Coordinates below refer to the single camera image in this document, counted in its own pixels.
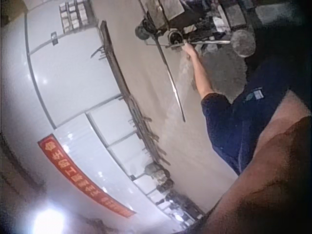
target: person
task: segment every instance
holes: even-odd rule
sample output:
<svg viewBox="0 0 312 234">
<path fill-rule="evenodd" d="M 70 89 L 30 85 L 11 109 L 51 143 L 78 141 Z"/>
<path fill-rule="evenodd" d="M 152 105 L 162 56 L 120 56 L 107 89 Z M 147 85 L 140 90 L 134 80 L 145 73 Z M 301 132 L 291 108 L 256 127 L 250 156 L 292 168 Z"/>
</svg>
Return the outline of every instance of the person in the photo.
<svg viewBox="0 0 312 234">
<path fill-rule="evenodd" d="M 310 116 L 309 109 L 289 89 L 295 72 L 283 60 L 264 61 L 243 92 L 230 104 L 224 95 L 214 91 L 194 47 L 186 43 L 182 49 L 194 67 L 213 149 L 237 175 L 270 139 Z"/>
<path fill-rule="evenodd" d="M 295 73 L 271 58 L 232 104 L 189 44 L 214 150 L 239 175 L 192 233 L 306 233 L 311 220 L 311 114 L 290 90 Z"/>
</svg>

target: floor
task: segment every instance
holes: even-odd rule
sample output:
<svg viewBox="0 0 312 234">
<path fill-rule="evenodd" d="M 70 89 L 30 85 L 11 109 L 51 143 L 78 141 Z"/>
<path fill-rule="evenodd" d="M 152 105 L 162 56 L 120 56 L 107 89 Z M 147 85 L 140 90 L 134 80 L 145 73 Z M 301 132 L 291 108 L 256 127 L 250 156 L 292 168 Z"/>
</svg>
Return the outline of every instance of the floor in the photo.
<svg viewBox="0 0 312 234">
<path fill-rule="evenodd" d="M 167 153 L 165 158 L 171 166 L 164 166 L 171 173 L 175 189 L 187 195 L 204 212 L 209 211 L 232 185 L 236 175 L 211 147 L 200 97 L 192 87 L 190 62 L 183 52 L 165 50 L 184 108 L 184 123 L 157 48 L 145 45 L 135 36 L 134 29 L 143 19 L 138 1 L 93 0 L 93 5 L 99 20 L 107 21 L 130 92 L 142 113 L 153 120 L 150 127 L 160 137 L 158 146 Z"/>
</svg>

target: blurred skin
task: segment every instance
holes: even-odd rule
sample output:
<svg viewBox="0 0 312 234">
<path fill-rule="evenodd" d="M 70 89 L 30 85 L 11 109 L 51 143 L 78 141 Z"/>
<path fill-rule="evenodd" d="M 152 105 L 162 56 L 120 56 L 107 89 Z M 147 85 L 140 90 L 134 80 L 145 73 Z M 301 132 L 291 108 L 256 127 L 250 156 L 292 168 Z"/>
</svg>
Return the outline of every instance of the blurred skin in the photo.
<svg viewBox="0 0 312 234">
<path fill-rule="evenodd" d="M 195 49 L 196 85 L 213 92 Z M 201 232 L 209 234 L 304 233 L 311 220 L 311 113 L 288 91 L 259 136 L 253 159 L 220 199 Z"/>
</svg>

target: shirt sleeve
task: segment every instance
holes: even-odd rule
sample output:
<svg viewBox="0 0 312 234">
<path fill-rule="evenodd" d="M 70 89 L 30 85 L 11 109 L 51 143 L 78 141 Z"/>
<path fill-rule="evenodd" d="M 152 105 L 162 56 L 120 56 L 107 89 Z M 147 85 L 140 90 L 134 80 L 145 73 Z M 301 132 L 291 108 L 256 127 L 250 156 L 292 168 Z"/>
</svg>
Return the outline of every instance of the shirt sleeve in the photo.
<svg viewBox="0 0 312 234">
<path fill-rule="evenodd" d="M 224 95 L 213 93 L 203 98 L 201 107 L 204 116 L 213 121 L 223 115 L 231 107 L 231 104 Z"/>
<path fill-rule="evenodd" d="M 219 145 L 223 139 L 222 130 L 228 124 L 231 104 L 224 95 L 213 93 L 203 98 L 201 107 L 206 117 L 209 138 L 214 145 Z"/>
</svg>

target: navy blue shirt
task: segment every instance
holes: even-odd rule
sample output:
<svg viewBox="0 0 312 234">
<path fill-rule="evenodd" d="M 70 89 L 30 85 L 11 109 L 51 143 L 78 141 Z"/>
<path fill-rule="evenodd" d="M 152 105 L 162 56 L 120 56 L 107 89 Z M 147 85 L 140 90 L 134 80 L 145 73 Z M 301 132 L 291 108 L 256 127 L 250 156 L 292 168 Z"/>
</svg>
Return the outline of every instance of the navy blue shirt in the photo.
<svg viewBox="0 0 312 234">
<path fill-rule="evenodd" d="M 259 66 L 233 104 L 216 93 L 202 100 L 213 149 L 238 175 L 252 160 L 258 138 L 293 77 L 283 61 L 273 58 Z"/>
</svg>

